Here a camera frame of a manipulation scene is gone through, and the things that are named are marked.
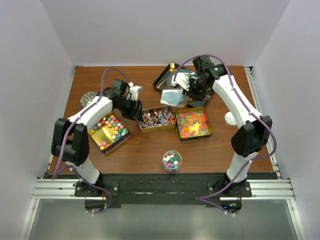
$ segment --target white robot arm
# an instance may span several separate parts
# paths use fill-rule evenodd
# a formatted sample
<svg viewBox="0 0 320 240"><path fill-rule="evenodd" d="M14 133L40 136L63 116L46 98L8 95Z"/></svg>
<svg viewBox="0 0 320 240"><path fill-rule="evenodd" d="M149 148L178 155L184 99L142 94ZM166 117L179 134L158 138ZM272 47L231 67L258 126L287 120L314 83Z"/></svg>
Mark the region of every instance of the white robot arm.
<svg viewBox="0 0 320 240"><path fill-rule="evenodd" d="M172 79L171 86L162 91L161 103L174 107L184 106L192 100L206 100L210 98L210 90L216 92L233 114L238 132L231 139L234 149L232 163L225 173L225 185L231 180L236 190L246 181L247 173L253 159L267 143L269 132L254 116L271 128L272 120L269 116L262 116L256 110L231 76L230 82L223 64L214 65L208 56L193 60L196 75L177 73Z"/></svg>
<svg viewBox="0 0 320 240"><path fill-rule="evenodd" d="M142 86L115 79L112 87L106 88L102 95L96 96L83 110L68 119L60 118L56 121L51 153L59 156L63 152L60 160L75 169L90 184L103 187L103 183L99 183L102 176L89 158L88 131L113 109L120 110L124 118L142 122L142 101L138 100L142 90ZM73 134L73 140L67 140L63 144L63 138L71 124L74 127L68 135Z"/></svg>

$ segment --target wooden table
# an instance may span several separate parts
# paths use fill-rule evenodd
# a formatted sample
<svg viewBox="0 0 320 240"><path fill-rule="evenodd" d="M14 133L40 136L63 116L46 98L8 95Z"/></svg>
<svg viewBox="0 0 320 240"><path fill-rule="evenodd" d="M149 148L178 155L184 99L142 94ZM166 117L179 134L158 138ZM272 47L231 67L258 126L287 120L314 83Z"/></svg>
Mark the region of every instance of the wooden table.
<svg viewBox="0 0 320 240"><path fill-rule="evenodd" d="M80 99L87 92L100 90L101 76L106 67L77 67L66 105L64 117L68 118L82 109ZM161 93L153 87L153 82L164 70L164 66L119 66L134 85L143 86L139 99L143 100L143 109L161 106ZM254 104L250 87L243 66L230 66L235 80L249 101ZM106 76L105 88L111 86L115 78L124 78L116 71ZM214 93L206 111L213 130L210 139L180 143L176 129L142 134L139 124L115 114L128 127L131 136L123 144L104 155L89 138L89 157L93 165L103 174L119 173L164 173L163 154L168 150L176 150L182 156L179 173L224 173L230 166L234 151L231 137L238 130L228 126L224 116L229 111L218 94ZM266 147L260 155L266 155ZM49 174L53 174L57 166L57 158L53 157ZM273 171L268 158L252 163L251 172Z"/></svg>

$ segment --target white wall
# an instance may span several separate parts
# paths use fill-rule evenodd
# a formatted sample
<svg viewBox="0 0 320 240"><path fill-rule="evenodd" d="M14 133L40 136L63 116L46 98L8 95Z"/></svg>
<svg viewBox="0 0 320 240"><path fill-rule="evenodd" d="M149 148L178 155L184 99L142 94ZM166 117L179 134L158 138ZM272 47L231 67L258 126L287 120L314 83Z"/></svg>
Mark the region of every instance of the white wall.
<svg viewBox="0 0 320 240"><path fill-rule="evenodd" d="M252 66L290 0L41 0L74 65Z"/></svg>
<svg viewBox="0 0 320 240"><path fill-rule="evenodd" d="M19 238L73 66L39 0L0 2L0 239Z"/></svg>
<svg viewBox="0 0 320 240"><path fill-rule="evenodd" d="M281 174L291 178L310 240L320 236L320 1L292 0L253 67L273 119Z"/></svg>

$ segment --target colorful candy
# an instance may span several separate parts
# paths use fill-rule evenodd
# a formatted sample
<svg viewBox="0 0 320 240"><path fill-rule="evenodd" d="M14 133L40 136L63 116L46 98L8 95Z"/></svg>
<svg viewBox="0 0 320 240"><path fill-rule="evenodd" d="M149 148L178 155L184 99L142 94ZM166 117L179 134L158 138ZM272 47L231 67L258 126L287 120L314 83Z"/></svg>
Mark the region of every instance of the colorful candy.
<svg viewBox="0 0 320 240"><path fill-rule="evenodd" d="M142 112L144 123L140 123L142 129L175 124L176 118L172 108L163 107L161 109L145 110Z"/></svg>
<svg viewBox="0 0 320 240"><path fill-rule="evenodd" d="M163 156L164 169L170 174L175 174L181 164L181 156L174 150L170 150L167 153Z"/></svg>
<svg viewBox="0 0 320 240"><path fill-rule="evenodd" d="M212 134L204 109L191 108L175 112L181 139L208 136Z"/></svg>
<svg viewBox="0 0 320 240"><path fill-rule="evenodd" d="M103 132L105 137L102 139L106 139L102 142L96 142L95 137L93 136L96 132L100 131L103 128ZM93 140L95 140L97 146L101 151L108 152L112 150L115 146L120 144L123 140L127 139L129 136L128 129L121 123L117 117L113 114L106 115L105 117L101 118L99 122L97 122L92 129L90 129L89 134L92 135Z"/></svg>

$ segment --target clear plastic cup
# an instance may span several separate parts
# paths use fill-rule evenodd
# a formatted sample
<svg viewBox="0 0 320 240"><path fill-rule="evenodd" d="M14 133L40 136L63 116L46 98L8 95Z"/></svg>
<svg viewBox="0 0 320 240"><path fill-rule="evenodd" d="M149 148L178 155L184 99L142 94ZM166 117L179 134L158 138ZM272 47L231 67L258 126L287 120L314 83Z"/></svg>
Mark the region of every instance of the clear plastic cup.
<svg viewBox="0 0 320 240"><path fill-rule="evenodd" d="M168 174L175 174L179 170L181 163L182 157L175 150L169 150L163 155L162 165Z"/></svg>

